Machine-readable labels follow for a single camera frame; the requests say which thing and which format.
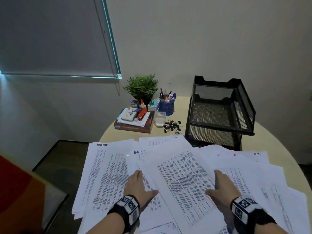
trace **round wooden table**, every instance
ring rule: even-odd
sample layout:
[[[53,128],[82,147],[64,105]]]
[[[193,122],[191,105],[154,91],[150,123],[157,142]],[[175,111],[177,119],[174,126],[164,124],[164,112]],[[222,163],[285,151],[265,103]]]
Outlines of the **round wooden table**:
[[[178,97],[174,102],[174,113],[171,116],[166,117],[166,120],[170,119],[182,122],[182,134],[185,132],[189,102],[189,97]],[[254,132],[254,136],[243,135],[243,150],[266,151],[271,164],[284,168],[288,186],[305,193],[307,196],[310,223],[312,223],[312,191],[299,165],[282,143],[257,122],[255,122]],[[140,137],[167,136],[171,134],[174,135],[174,131],[164,133],[163,128],[157,128],[155,125],[150,134],[115,130],[114,123],[112,123],[101,137],[100,142],[115,142],[126,139],[139,141]]]

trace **wooden floor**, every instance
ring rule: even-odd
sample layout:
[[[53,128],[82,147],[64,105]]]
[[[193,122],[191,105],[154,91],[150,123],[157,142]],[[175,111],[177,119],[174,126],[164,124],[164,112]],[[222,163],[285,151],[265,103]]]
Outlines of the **wooden floor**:
[[[42,178],[69,194],[48,229],[48,234],[76,234],[78,232],[81,219],[74,220],[71,209],[87,150],[87,143],[59,141],[34,170]]]

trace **gray blind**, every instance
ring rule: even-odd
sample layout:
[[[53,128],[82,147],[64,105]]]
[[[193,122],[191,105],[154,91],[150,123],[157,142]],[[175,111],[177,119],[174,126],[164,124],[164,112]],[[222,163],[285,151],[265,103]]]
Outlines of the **gray blind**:
[[[117,77],[102,0],[0,0],[2,74]]]

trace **hand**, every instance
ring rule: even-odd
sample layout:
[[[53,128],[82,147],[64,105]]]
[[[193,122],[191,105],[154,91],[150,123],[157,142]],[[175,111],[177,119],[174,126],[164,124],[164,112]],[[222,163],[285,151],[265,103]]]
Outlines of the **hand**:
[[[223,174],[219,170],[215,170],[214,172],[216,174],[215,190],[206,190],[205,193],[212,200],[217,199],[225,206],[230,207],[232,200],[240,197],[241,193],[226,174]]]
[[[154,198],[157,194],[158,190],[152,190],[150,192],[144,190],[143,173],[140,170],[136,170],[124,185],[124,196],[133,195],[136,197],[140,208],[144,207],[147,202]]]

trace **pen holder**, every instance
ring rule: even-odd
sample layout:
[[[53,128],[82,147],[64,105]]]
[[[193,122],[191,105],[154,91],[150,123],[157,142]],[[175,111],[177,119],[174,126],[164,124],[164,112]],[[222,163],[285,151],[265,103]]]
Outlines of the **pen holder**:
[[[159,111],[165,112],[166,116],[170,116],[174,113],[174,101],[170,102],[163,102],[162,100],[159,101]]]

